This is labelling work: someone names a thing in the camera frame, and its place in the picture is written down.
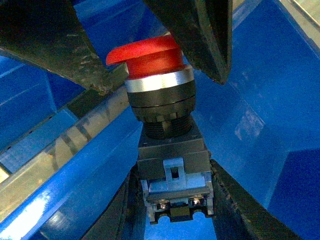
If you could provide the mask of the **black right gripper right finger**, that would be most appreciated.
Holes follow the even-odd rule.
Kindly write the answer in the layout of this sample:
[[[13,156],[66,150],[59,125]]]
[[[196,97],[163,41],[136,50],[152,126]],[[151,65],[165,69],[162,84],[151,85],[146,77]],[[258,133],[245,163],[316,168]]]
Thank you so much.
[[[214,192],[212,222],[218,240],[300,240],[270,214],[217,161],[210,161]]]

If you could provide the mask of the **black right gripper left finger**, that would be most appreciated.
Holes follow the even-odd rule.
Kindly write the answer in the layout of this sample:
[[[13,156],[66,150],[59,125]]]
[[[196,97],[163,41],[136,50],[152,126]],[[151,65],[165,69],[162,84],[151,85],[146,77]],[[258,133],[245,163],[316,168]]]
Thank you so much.
[[[134,165],[105,211],[83,240],[143,240],[147,210],[138,166]]]

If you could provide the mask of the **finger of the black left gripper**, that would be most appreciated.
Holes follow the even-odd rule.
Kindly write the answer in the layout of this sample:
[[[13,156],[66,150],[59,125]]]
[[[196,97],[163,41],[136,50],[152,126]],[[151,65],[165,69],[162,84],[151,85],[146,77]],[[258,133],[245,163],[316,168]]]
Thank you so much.
[[[107,70],[69,0],[2,0],[0,54],[100,95],[127,78],[123,65]]]
[[[231,0],[146,0],[188,62],[224,85],[232,66]]]

